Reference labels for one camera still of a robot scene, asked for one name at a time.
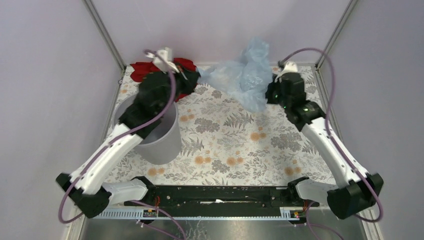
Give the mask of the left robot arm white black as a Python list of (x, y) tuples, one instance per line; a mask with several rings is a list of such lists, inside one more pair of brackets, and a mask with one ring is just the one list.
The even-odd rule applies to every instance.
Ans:
[(159, 130), (164, 115), (182, 94), (191, 94), (196, 88), (200, 73), (148, 73), (131, 96), (130, 104), (122, 112), (113, 131), (96, 152), (72, 173), (60, 173), (56, 183), (65, 195), (59, 208), (70, 198), (82, 215), (94, 218), (110, 204), (137, 199), (148, 206), (155, 200), (155, 192), (141, 180), (123, 184), (105, 183), (106, 176), (134, 147)]

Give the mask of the aluminium frame post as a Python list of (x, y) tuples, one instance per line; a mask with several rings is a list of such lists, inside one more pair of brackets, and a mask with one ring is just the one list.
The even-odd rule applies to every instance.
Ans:
[(355, 10), (357, 4), (358, 4), (358, 0), (350, 0), (348, 2), (347, 7), (345, 8), (340, 20), (338, 21), (334, 31), (332, 32), (330, 39), (328, 40), (325, 48), (324, 48), (324, 52), (329, 55), (330, 51), (332, 50), (333, 46), (335, 45), (339, 35), (341, 34), (344, 26), (346, 25), (347, 21), (349, 20), (351, 14), (353, 13), (353, 11)]
[(87, 8), (87, 11), (89, 15), (91, 16), (94, 24), (96, 25), (101, 37), (103, 38), (103, 41), (105, 42), (107, 48), (109, 49), (110, 53), (112, 54), (113, 59), (117, 63), (118, 67), (122, 72), (125, 72), (126, 70), (126, 64), (124, 63), (124, 60), (122, 59), (114, 41), (112, 40), (94, 2), (92, 0), (82, 0), (84, 5)]

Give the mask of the aluminium frame post left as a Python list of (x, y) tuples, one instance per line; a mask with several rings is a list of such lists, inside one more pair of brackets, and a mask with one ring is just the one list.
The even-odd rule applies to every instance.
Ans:
[(89, 15), (91, 16), (94, 24), (96, 25), (101, 37), (103, 38), (103, 41), (105, 42), (107, 48), (109, 49), (110, 53), (112, 54), (113, 59), (117, 63), (118, 67), (122, 72), (125, 72), (126, 70), (126, 64), (124, 63), (124, 60), (122, 59), (114, 41), (112, 40), (94, 2), (92, 0), (82, 0), (84, 5), (87, 8), (87, 11)]

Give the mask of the floral patterned table mat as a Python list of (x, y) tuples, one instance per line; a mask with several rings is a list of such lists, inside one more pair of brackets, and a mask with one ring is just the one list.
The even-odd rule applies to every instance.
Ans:
[(146, 176), (156, 185), (285, 186), (306, 176), (333, 184), (316, 148), (278, 105), (251, 113), (208, 85), (177, 102), (182, 148), (175, 160), (155, 165), (130, 151), (106, 181)]

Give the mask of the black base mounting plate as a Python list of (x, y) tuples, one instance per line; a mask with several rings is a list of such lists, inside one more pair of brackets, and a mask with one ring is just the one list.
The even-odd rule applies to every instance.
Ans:
[(286, 186), (156, 185), (141, 199), (172, 217), (279, 217), (282, 208), (303, 210), (310, 200)]

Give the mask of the red crumpled cloth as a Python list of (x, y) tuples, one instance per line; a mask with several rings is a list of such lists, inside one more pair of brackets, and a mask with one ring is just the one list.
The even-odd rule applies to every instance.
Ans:
[[(175, 102), (178, 102), (180, 99), (190, 95), (195, 91), (195, 88), (198, 85), (198, 79), (200, 78), (200, 73), (197, 70), (197, 66), (192, 60), (186, 58), (176, 57), (173, 59), (174, 63), (178, 66), (179, 70), (182, 70), (182, 73), (188, 79), (188, 86), (183, 86), (182, 90), (179, 91)], [(134, 82), (141, 83), (147, 75), (152, 75), (155, 72), (160, 72), (152, 62), (136, 62), (130, 65), (133, 67), (134, 71), (131, 73), (130, 77)]]

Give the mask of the aluminium frame post right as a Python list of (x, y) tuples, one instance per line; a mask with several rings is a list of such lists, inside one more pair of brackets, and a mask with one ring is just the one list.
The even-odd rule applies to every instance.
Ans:
[(328, 40), (325, 48), (324, 48), (324, 52), (329, 55), (330, 51), (332, 50), (333, 46), (335, 45), (339, 35), (341, 34), (344, 26), (346, 25), (347, 21), (349, 20), (351, 14), (353, 13), (353, 11), (355, 10), (357, 4), (358, 4), (358, 0), (350, 0), (348, 2), (347, 7), (345, 8), (340, 20), (338, 21), (334, 31), (332, 32), (330, 39)]

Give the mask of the grey plastic trash bin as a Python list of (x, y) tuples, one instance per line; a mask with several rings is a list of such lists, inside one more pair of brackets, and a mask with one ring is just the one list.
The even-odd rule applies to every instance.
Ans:
[(112, 149), (123, 155), (134, 150), (155, 165), (173, 161), (182, 148), (178, 108), (175, 103), (165, 106), (149, 108), (136, 94), (124, 99), (114, 112)]

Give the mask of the light blue plastic trash bag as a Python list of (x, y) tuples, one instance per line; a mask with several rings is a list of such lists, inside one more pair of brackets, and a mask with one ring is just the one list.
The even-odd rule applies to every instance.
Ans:
[(252, 38), (235, 60), (227, 60), (199, 70), (199, 84), (207, 84), (238, 101), (242, 107), (258, 113), (266, 109), (266, 92), (272, 82), (269, 44)]

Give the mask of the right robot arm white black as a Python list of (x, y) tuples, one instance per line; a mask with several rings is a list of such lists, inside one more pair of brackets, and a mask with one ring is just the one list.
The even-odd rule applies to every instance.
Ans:
[(308, 177), (291, 181), (286, 193), (291, 205), (315, 201), (328, 205), (339, 219), (346, 219), (381, 204), (377, 198), (383, 178), (378, 173), (369, 173), (353, 158), (334, 134), (321, 107), (307, 99), (305, 81), (299, 73), (273, 74), (265, 97), (269, 104), (283, 108), (289, 122), (315, 146), (335, 179), (335, 184)]

